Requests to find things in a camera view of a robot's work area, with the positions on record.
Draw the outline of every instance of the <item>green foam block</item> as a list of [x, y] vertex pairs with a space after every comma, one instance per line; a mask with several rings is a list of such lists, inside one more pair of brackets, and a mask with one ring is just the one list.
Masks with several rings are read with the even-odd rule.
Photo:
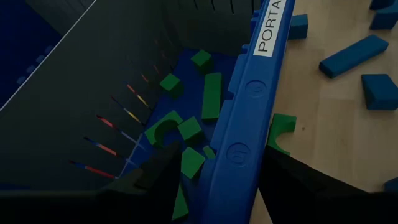
[[178, 187], [177, 198], [175, 199], [172, 220], [182, 218], [185, 215], [188, 215], [188, 213], [189, 213], [188, 206], [185, 201], [185, 197], [182, 192], [182, 188], [181, 188], [181, 184], [180, 184], [180, 186]]
[[156, 124], [145, 131], [145, 135], [149, 143], [153, 146], [162, 147], [164, 134], [171, 131], [183, 122], [180, 115], [175, 111], [171, 111]]
[[284, 114], [274, 114], [274, 118], [272, 119], [271, 130], [269, 131], [267, 145], [283, 152], [286, 155], [290, 155], [290, 152], [287, 152], [280, 148], [276, 143], [276, 139], [283, 133], [293, 132], [296, 127], [297, 117], [289, 116]]
[[196, 173], [200, 170], [200, 167], [205, 162], [205, 157], [194, 149], [187, 147], [182, 153], [181, 158], [181, 172], [185, 174], [189, 179], [192, 179]]
[[167, 91], [173, 99], [177, 99], [184, 93], [184, 86], [181, 80], [171, 73], [160, 82], [160, 86]]
[[209, 159], [214, 159], [216, 157], [216, 154], [214, 154], [214, 151], [209, 146], [205, 146], [203, 151]]
[[194, 116], [180, 124], [178, 130], [189, 146], [199, 144], [205, 138], [205, 134]]
[[191, 61], [195, 64], [196, 68], [204, 75], [210, 73], [214, 67], [211, 54], [205, 52], [204, 50], [200, 50], [197, 54], [195, 54], [191, 58]]
[[223, 76], [221, 73], [212, 73], [205, 76], [205, 88], [201, 108], [201, 118], [204, 121], [217, 120], [220, 116], [222, 79]]

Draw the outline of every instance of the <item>blue plastic rim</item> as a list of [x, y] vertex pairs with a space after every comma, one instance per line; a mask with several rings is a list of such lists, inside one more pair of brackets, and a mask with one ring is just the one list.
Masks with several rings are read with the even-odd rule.
[[[250, 219], [294, 3], [264, 1], [248, 51], [238, 57], [228, 88], [234, 97], [224, 101], [211, 140], [216, 161], [202, 170], [212, 170], [213, 175], [201, 175], [199, 180], [199, 186], [204, 186], [202, 223], [248, 223]], [[275, 25], [268, 20], [276, 12], [281, 13], [279, 30], [267, 30], [266, 26]], [[257, 41], [270, 39], [270, 32], [277, 34], [272, 55], [255, 55], [258, 47], [264, 50], [263, 45], [256, 46]]]

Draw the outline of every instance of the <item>embossed circle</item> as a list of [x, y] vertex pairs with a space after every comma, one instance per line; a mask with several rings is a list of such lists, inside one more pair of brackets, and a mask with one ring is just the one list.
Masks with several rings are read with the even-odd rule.
[[260, 80], [252, 80], [246, 84], [246, 94], [248, 96], [257, 98], [262, 97], [266, 92], [266, 84]]
[[236, 166], [244, 166], [250, 155], [250, 149], [243, 143], [232, 144], [226, 153], [226, 158]]

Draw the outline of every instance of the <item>foam block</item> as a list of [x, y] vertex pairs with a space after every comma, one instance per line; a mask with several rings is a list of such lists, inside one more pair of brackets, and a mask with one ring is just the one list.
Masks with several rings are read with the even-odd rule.
[[205, 76], [201, 109], [201, 118], [204, 121], [214, 121], [220, 116], [222, 79], [223, 76], [221, 73], [212, 73]]
[[211, 54], [205, 52], [204, 50], [200, 50], [197, 54], [195, 54], [191, 58], [191, 61], [195, 64], [196, 68], [204, 75], [210, 73], [214, 67]]
[[145, 136], [147, 137], [149, 143], [153, 146], [162, 146], [162, 135], [167, 131], [171, 131], [179, 124], [182, 123], [182, 118], [177, 114], [176, 111], [171, 111], [164, 118], [156, 122], [152, 127], [145, 131]]
[[205, 134], [194, 116], [180, 124], [178, 130], [189, 146], [199, 144], [205, 138]]
[[177, 99], [184, 92], [184, 86], [181, 80], [171, 73], [160, 82], [160, 86], [167, 91], [173, 99]]
[[398, 177], [384, 183], [385, 192], [398, 192]]
[[308, 15], [297, 15], [292, 17], [289, 30], [289, 40], [305, 39], [308, 32]]
[[335, 78], [371, 57], [382, 53], [387, 47], [388, 42], [376, 35], [370, 35], [324, 59], [320, 62], [319, 69], [329, 78]]
[[192, 179], [200, 167], [205, 162], [205, 157], [194, 149], [187, 147], [187, 149], [182, 153], [181, 160], [181, 172], [186, 175], [189, 179]]
[[278, 144], [276, 143], [276, 139], [283, 133], [293, 132], [296, 127], [296, 120], [297, 117], [295, 116], [274, 114], [274, 118], [272, 119], [271, 124], [271, 130], [269, 131], [267, 145], [289, 156], [289, 152], [283, 150], [278, 146]]
[[378, 10], [389, 7], [394, 3], [395, 0], [372, 0], [369, 9]]
[[181, 184], [178, 187], [177, 198], [175, 199], [172, 220], [176, 220], [188, 215], [188, 205], [182, 192]]
[[205, 146], [203, 151], [209, 159], [214, 159], [216, 157], [216, 154], [214, 154], [214, 151], [209, 146]]
[[392, 29], [398, 20], [398, 1], [391, 6], [376, 11], [370, 29]]
[[398, 108], [398, 87], [388, 75], [362, 75], [362, 86], [369, 110]]

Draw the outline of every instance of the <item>blue bin floor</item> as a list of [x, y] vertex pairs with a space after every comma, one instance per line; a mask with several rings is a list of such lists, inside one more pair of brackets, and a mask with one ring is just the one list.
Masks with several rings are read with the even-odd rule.
[[[200, 145], [195, 146], [194, 149], [203, 156], [205, 156], [205, 153], [203, 152], [203, 147], [210, 145], [210, 140], [213, 136], [216, 122], [204, 124], [201, 120], [201, 107], [203, 101], [203, 87], [205, 84], [205, 76], [196, 70], [193, 62], [191, 62], [190, 60], [191, 57], [194, 56], [197, 52], [198, 50], [185, 49], [180, 54], [178, 64], [175, 67], [173, 74], [181, 79], [184, 85], [184, 94], [178, 99], [173, 100], [171, 99], [171, 97], [168, 96], [168, 94], [163, 93], [154, 112], [149, 118], [147, 125], [145, 126], [145, 130], [152, 127], [156, 122], [158, 122], [158, 120], [162, 119], [172, 110], [175, 110], [184, 121], [194, 116], [199, 122], [206, 136], [206, 139]], [[218, 53], [212, 53], [211, 56], [213, 57], [214, 61], [214, 69], [212, 73], [221, 72], [223, 74], [222, 100], [225, 100], [229, 96], [228, 85], [232, 76], [232, 72], [234, 70], [237, 57], [230, 57]], [[175, 140], [179, 140], [182, 143], [182, 149], [185, 150], [186, 145], [183, 142], [183, 139], [178, 130], [172, 131], [165, 137], [165, 145], [168, 145]], [[154, 148], [149, 144], [149, 141], [145, 137], [145, 134], [142, 134], [139, 144], [143, 146], [145, 150], [137, 147], [131, 157], [131, 161], [137, 166], [148, 160], [154, 152]], [[137, 166], [127, 163], [121, 175], [127, 174], [128, 172], [137, 168]], [[197, 206], [193, 203], [192, 198], [195, 197], [195, 187], [197, 181], [190, 180], [183, 174], [181, 174], [181, 183], [183, 185], [183, 189], [186, 195], [190, 214], [194, 214], [196, 213], [195, 208], [197, 208]], [[189, 215], [186, 221], [189, 222], [189, 219], [191, 218], [194, 218], [194, 215]]]

